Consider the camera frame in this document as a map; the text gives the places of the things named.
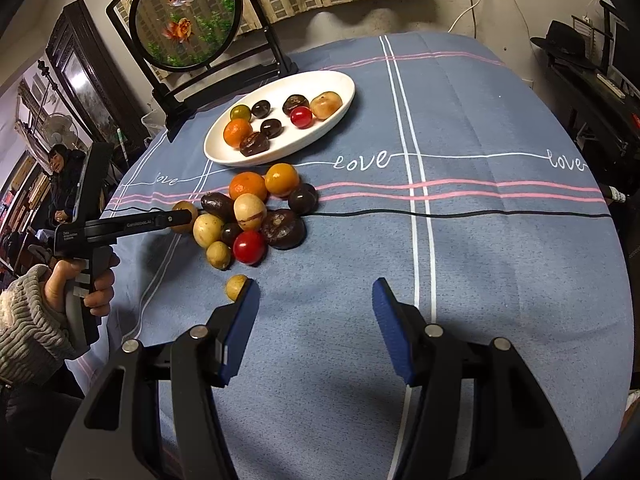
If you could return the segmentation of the operator left hand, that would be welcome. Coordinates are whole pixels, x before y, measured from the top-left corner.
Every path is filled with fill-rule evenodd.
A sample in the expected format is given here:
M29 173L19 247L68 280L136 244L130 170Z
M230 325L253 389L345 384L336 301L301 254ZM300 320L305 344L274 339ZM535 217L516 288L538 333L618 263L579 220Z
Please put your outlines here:
M114 297L115 274L113 269L120 263L118 255L111 254L107 268L93 279L93 285L87 283L88 278L82 271L84 260L60 260L52 268L50 275L42 285L42 296L49 308L58 313L65 311L65 287L72 283L82 291L85 307L97 318L104 318L111 311Z

